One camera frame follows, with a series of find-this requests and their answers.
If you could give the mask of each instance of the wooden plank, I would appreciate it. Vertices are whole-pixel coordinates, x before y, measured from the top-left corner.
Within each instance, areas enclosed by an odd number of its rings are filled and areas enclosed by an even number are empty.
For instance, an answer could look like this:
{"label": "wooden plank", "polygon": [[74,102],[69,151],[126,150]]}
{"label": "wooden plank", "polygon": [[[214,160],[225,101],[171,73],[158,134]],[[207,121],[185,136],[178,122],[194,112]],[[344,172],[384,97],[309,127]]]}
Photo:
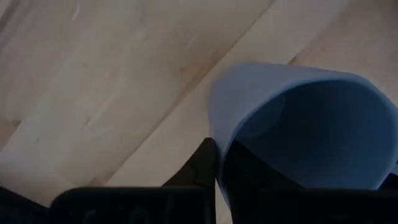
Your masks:
{"label": "wooden plank", "polygon": [[0,185],[48,205],[104,184],[271,3],[24,4],[1,51],[2,113],[22,123],[0,152]]}
{"label": "wooden plank", "polygon": [[0,18],[3,17],[4,13],[7,11],[11,0],[0,0]]}
{"label": "wooden plank", "polygon": [[[349,2],[276,1],[124,163],[107,185],[162,185],[209,135],[209,92],[224,71],[244,62],[289,63],[348,7]],[[216,206],[217,222],[231,223],[219,190]]]}
{"label": "wooden plank", "polygon": [[20,121],[6,121],[0,119],[0,150],[7,144],[11,136],[14,134]]}

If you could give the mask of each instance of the light wood surface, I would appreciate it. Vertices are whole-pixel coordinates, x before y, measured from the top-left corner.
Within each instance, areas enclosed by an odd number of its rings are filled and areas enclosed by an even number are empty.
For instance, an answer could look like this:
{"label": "light wood surface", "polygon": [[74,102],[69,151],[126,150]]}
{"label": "light wood surface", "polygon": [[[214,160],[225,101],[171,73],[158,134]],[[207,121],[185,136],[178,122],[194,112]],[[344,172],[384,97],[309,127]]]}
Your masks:
{"label": "light wood surface", "polygon": [[0,184],[44,205],[104,184],[271,3],[23,2],[1,52],[2,113],[22,122]]}
{"label": "light wood surface", "polygon": [[9,7],[11,0],[1,0],[0,1],[0,18],[3,17],[4,13],[6,12],[7,8]]}
{"label": "light wood surface", "polygon": [[[354,72],[398,104],[397,22],[395,0],[21,1],[0,33],[0,118],[8,136],[22,121],[0,185],[44,205],[162,185],[209,135],[212,84],[244,62]],[[219,189],[216,206],[231,223]]]}

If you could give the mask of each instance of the black object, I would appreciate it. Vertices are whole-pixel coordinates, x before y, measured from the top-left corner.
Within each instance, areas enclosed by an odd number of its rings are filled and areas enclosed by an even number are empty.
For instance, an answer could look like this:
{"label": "black object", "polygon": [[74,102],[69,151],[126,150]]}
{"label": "black object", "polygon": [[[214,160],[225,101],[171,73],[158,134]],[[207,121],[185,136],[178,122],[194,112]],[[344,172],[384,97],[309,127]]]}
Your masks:
{"label": "black object", "polygon": [[[50,209],[0,188],[0,223],[215,223],[218,149],[206,138],[159,188],[69,190]],[[235,141],[224,164],[234,224],[397,223],[398,178],[379,191],[306,190]]]}

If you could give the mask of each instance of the wood grain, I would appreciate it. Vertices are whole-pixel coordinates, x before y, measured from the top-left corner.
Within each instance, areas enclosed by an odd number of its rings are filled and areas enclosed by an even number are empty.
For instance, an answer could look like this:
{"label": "wood grain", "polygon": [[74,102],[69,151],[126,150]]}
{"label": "wood grain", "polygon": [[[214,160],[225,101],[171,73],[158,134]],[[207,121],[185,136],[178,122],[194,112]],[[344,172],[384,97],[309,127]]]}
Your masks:
{"label": "wood grain", "polygon": [[104,184],[271,3],[23,2],[0,37],[1,114],[22,120],[0,184],[44,205]]}
{"label": "wood grain", "polygon": [[0,150],[7,144],[18,128],[20,121],[6,121],[0,119]]}
{"label": "wood grain", "polygon": [[7,8],[10,6],[11,0],[0,0],[0,18],[3,17]]}

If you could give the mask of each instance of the light blue cup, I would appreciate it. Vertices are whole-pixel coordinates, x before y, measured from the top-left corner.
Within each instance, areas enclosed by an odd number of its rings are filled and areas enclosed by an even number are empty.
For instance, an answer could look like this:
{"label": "light blue cup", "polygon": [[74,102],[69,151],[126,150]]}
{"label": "light blue cup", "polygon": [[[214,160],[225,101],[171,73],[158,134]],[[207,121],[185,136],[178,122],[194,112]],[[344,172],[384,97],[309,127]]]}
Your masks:
{"label": "light blue cup", "polygon": [[223,164],[236,139],[303,187],[377,189],[397,161],[397,115],[372,83],[351,73],[237,66],[211,92],[218,182],[226,196]]}

